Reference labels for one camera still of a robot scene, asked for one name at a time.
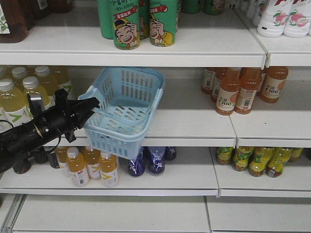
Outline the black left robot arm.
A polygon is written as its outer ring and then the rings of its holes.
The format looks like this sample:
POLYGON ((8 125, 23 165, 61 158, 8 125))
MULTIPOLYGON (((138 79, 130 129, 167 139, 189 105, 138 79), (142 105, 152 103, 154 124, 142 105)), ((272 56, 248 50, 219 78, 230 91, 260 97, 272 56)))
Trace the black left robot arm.
POLYGON ((64 89, 55 92, 55 106, 44 109, 39 95, 28 94, 33 119, 0 134, 0 171, 11 169, 27 158, 28 153, 65 135, 68 142, 76 140, 74 131, 84 126, 99 107, 95 98, 68 100, 64 89))

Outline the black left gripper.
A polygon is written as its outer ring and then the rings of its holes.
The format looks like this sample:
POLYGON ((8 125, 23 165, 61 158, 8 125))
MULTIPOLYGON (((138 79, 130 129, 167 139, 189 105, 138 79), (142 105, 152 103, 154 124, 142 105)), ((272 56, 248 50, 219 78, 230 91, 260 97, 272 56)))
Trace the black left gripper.
POLYGON ((44 111, 40 117, 44 143, 49 143, 61 135, 71 143, 76 137, 74 130, 81 129, 94 114, 92 111, 99 107, 95 98, 84 100, 68 100, 68 93, 64 89, 55 92, 55 106, 44 111))

